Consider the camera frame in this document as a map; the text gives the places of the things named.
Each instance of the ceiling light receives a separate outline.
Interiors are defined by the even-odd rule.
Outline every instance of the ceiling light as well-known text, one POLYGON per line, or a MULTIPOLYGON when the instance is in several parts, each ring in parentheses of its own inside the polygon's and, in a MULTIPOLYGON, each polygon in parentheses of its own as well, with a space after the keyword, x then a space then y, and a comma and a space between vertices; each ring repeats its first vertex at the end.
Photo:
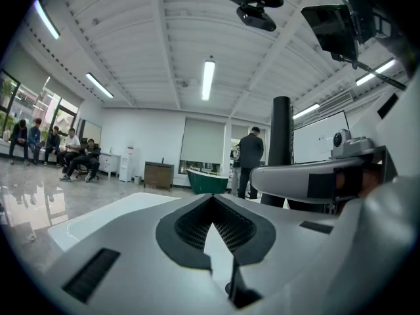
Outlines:
POLYGON ((40 108, 39 106, 36 106, 36 105, 32 105, 34 108, 37 108, 38 110, 41 110, 41 111, 43 111, 43 109, 42 108, 40 108))
POLYGON ((53 96, 51 96, 49 93, 47 94, 48 97, 50 97, 52 100, 55 100, 56 102, 58 102, 57 99, 55 99, 53 96))
POLYGON ((213 76, 215 74, 216 62, 206 60, 204 64, 203 77, 203 100, 210 99, 211 84, 213 84, 213 76))
POLYGON ((48 108, 49 108, 49 106, 48 106, 47 104, 45 104, 44 102, 42 102, 42 101, 40 101, 40 100, 38 100, 38 103, 40 103, 40 104, 42 104, 42 105, 44 105, 44 106, 46 106, 46 107, 48 107, 48 108))
POLYGON ((105 95, 107 95, 110 98, 113 98, 114 96, 112 95, 111 92, 109 92, 107 89, 105 89, 96 79, 95 77, 93 77, 93 75, 91 73, 86 73, 86 77, 89 81, 91 81, 92 83, 94 83, 96 85, 96 87, 98 89, 100 89, 105 95))
POLYGON ((38 12, 39 17, 44 22, 44 25, 48 28, 51 35, 58 39, 60 37, 60 33, 57 31, 57 29, 54 27, 53 23, 50 21, 49 17, 47 16, 47 13, 45 13, 44 9, 42 8, 41 4, 39 3, 39 0, 35 0, 33 3, 36 11, 38 12))
POLYGON ((320 107, 319 104, 312 105, 310 108, 307 108, 307 109, 303 110, 302 112, 299 112, 297 115, 294 115, 293 116, 293 119, 297 119, 297 118, 299 118, 301 116, 304 116, 305 114, 308 114, 309 112, 312 112, 312 111, 316 110, 319 107, 320 107))
MULTIPOLYGON (((383 73, 385 70, 389 69, 391 66, 393 66, 395 64, 395 59, 392 59, 389 62, 385 62, 382 66, 380 66, 379 68, 376 69, 376 72, 378 74, 383 73)), ((365 75, 359 79, 356 80, 356 84, 357 86, 362 85, 363 83, 366 83, 367 81, 370 81, 372 78, 374 78, 375 75, 373 75, 372 73, 369 73, 368 75, 365 75)))

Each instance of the glossy floor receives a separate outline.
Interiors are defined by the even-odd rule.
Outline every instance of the glossy floor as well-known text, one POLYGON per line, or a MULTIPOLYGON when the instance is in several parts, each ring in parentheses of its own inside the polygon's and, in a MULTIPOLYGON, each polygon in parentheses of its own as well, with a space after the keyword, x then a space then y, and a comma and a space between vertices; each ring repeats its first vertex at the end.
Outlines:
POLYGON ((186 197, 191 190, 171 191, 143 189, 133 183, 99 180, 85 183, 84 177, 72 182, 60 182, 61 169, 49 165, 25 166, 16 161, 9 165, 0 158, 0 200, 5 209, 0 223, 16 252, 30 266, 45 272, 57 257, 47 230, 53 225, 84 215, 135 192, 186 197))

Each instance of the black jacket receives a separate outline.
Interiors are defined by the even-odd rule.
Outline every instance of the black jacket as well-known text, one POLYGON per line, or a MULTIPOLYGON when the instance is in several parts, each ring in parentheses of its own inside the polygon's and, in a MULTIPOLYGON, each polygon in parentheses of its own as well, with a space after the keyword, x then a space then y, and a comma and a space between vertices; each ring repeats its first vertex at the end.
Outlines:
POLYGON ((241 168, 260 167, 260 160, 264 154, 264 144, 259 137, 252 133, 245 136, 239 143, 239 150, 241 152, 241 168))
POLYGON ((85 149, 86 151, 90 152, 90 154, 88 155, 90 158, 97 158, 100 155, 100 148, 86 147, 85 149))
POLYGON ((60 151, 60 136, 54 136, 52 133, 50 133, 48 136, 47 146, 52 147, 57 151, 60 151))
MULTIPOLYGON (((12 135, 11 135, 10 139, 11 140, 16 140, 18 138, 18 132, 19 132, 19 123, 17 123, 13 127, 13 132, 12 132, 12 135)), ((28 129, 26 127, 24 129, 22 129, 22 132, 20 133, 20 138, 24 139, 25 141, 28 140, 28 129)))

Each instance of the person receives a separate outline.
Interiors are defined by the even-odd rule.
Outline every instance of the person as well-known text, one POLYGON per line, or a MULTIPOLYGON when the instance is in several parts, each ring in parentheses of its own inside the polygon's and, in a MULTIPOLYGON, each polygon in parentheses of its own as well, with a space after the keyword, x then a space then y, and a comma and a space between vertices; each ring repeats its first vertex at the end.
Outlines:
MULTIPOLYGON (((249 181, 249 176, 254 168, 259 167, 260 160, 264 154, 264 143, 258 137, 260 129, 253 127, 250 134, 241 139, 239 143, 240 151, 240 166, 241 166, 241 179, 239 183, 238 197, 245 198, 245 191, 249 181)), ((250 199, 257 198, 257 189, 251 186, 250 199)))
POLYGON ((67 173, 60 178, 60 181, 71 182, 71 176, 78 165, 91 164, 92 166, 92 171, 86 176, 86 183, 90 182, 96 176, 99 169, 98 156, 100 155, 100 148, 95 148, 95 141, 93 139, 89 139, 87 143, 88 147, 86 147, 84 155, 77 156, 73 159, 67 173))
POLYGON ((74 129, 68 131, 66 138, 66 149, 57 155, 57 161, 61 167, 63 167, 63 173, 67 173, 68 167, 74 158, 79 156, 80 141, 75 134, 74 129))
POLYGON ((52 133, 50 133, 48 139, 47 139, 47 145, 45 147, 45 159, 44 159, 44 165, 48 165, 48 157, 50 153, 52 155, 58 155, 60 153, 60 136, 58 135, 58 131, 60 129, 58 126, 54 126, 54 129, 52 130, 52 133))
POLYGON ((28 129, 26 128, 26 121, 20 120, 14 127, 10 138, 9 163, 12 165, 14 146, 19 145, 24 148, 24 163, 29 165, 28 161, 28 129))
POLYGON ((41 131, 39 126, 42 123, 41 118, 35 119, 35 125, 31 127, 28 134, 28 147, 31 148, 33 153, 33 164, 37 165, 39 161, 39 151, 41 147, 39 143, 41 142, 41 131))
POLYGON ((240 151, 239 151, 239 144, 233 147, 230 157, 234 160, 234 164, 232 167, 233 175, 232 175, 232 195, 238 195, 238 188, 239 188, 239 181, 241 177, 241 161, 240 161, 240 151))

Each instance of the white cabinet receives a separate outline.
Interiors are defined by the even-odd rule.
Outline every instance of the white cabinet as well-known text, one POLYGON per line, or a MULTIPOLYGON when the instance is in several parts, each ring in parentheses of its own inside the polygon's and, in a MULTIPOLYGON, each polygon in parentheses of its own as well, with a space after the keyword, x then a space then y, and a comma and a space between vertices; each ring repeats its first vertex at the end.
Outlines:
POLYGON ((108 173, 108 178, 111 178, 111 173, 118 175, 120 155, 101 153, 99 155, 99 170, 108 173))

